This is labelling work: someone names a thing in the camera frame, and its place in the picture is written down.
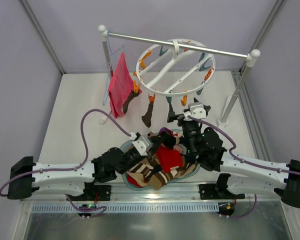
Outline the red sock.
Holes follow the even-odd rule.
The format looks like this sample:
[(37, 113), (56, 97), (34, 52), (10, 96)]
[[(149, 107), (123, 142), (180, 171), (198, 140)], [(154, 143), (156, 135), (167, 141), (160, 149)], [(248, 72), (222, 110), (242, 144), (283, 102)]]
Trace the red sock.
[(156, 152), (156, 156), (165, 173), (183, 166), (182, 156), (177, 150), (160, 146)]

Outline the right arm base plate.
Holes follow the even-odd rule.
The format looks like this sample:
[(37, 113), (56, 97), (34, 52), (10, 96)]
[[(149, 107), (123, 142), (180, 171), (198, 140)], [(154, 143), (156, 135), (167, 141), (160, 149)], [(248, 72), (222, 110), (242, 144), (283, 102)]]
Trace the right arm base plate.
[(198, 185), (199, 197), (201, 200), (242, 200), (245, 199), (244, 194), (232, 194), (229, 191), (218, 192), (215, 183), (204, 183)]

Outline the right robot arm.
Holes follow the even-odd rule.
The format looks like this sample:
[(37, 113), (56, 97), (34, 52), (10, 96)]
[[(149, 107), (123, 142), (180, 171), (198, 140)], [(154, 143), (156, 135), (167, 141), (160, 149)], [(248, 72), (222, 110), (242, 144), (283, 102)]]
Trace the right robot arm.
[(205, 121), (210, 106), (197, 99), (181, 114), (170, 103), (167, 122), (182, 128), (186, 157), (209, 172), (219, 172), (215, 189), (221, 198), (240, 194), (275, 195), (300, 209), (300, 161), (270, 162), (240, 156), (236, 143), (223, 130)]

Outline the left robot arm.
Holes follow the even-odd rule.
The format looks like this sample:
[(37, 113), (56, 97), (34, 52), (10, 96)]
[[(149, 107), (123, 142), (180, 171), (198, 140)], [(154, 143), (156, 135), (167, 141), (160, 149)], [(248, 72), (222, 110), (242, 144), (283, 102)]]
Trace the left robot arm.
[(10, 169), (7, 198), (22, 200), (33, 194), (64, 194), (88, 199), (94, 183), (107, 183), (128, 172), (147, 156), (156, 153), (163, 137), (144, 137), (132, 141), (127, 151), (112, 147), (101, 156), (76, 164), (41, 164), (23, 157)]

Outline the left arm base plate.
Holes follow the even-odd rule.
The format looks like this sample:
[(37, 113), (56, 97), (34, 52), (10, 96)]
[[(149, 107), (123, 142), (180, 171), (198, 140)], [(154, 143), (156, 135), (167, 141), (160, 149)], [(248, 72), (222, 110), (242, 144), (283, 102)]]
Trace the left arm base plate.
[(104, 201), (108, 202), (111, 200), (111, 185), (94, 185), (91, 190), (90, 200), (99, 202)]

